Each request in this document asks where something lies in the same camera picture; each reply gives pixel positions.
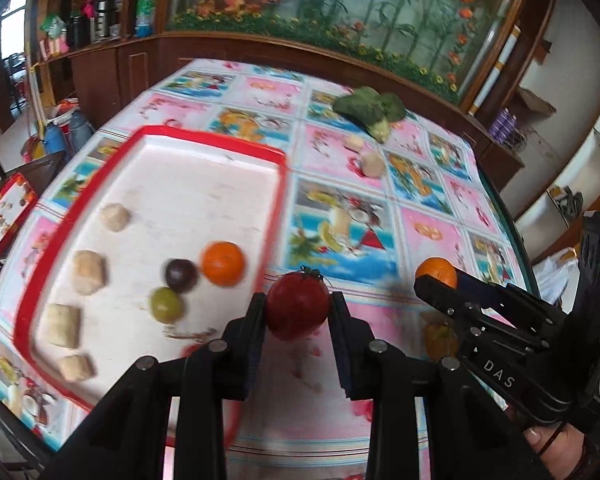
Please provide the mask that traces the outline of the person's right hand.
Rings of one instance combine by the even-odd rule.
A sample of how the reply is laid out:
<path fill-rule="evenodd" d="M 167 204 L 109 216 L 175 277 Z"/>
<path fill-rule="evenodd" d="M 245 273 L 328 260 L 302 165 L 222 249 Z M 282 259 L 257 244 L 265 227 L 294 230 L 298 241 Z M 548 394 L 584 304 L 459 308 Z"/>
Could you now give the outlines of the person's right hand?
<path fill-rule="evenodd" d="M 543 465 L 557 480 L 580 479 L 588 461 L 585 435 L 571 425 L 557 428 L 534 426 L 524 437 Z"/>

